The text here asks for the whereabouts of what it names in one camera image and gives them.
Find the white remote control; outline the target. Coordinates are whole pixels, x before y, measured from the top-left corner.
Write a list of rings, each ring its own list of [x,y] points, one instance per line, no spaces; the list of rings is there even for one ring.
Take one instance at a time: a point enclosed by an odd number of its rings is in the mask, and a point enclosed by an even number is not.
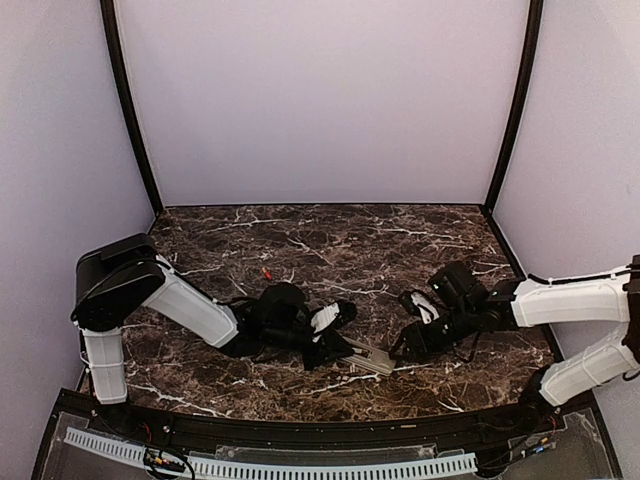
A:
[[[391,359],[386,351],[349,338],[346,339],[346,342],[352,347],[354,354],[342,358],[342,361],[384,376],[390,376],[393,373],[396,361]]]

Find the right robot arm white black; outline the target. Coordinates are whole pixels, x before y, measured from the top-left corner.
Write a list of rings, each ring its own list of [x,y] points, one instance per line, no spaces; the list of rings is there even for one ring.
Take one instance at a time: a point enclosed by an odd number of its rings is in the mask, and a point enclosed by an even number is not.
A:
[[[441,304],[424,292],[405,291],[399,301],[415,317],[390,348],[393,359],[425,361],[471,335],[554,323],[603,321],[616,328],[582,352],[535,372],[510,413],[521,434],[534,432],[559,407],[579,394],[621,376],[639,374],[639,260],[582,277],[542,279],[529,275],[493,288],[461,262],[451,262],[428,281]]]

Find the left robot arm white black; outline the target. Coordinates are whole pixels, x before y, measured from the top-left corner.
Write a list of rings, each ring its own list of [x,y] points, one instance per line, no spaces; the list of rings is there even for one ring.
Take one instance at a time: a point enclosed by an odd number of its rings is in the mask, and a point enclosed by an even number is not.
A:
[[[141,427],[130,406],[122,328],[138,308],[151,309],[191,331],[229,358],[254,356],[266,346],[298,352],[310,371],[354,355],[339,330],[357,308],[337,300],[312,310],[305,293],[288,282],[267,286],[256,297],[220,302],[205,294],[160,255],[147,234],[136,234],[90,251],[76,263],[76,303],[71,322],[84,342],[86,364],[101,417],[120,436]]]

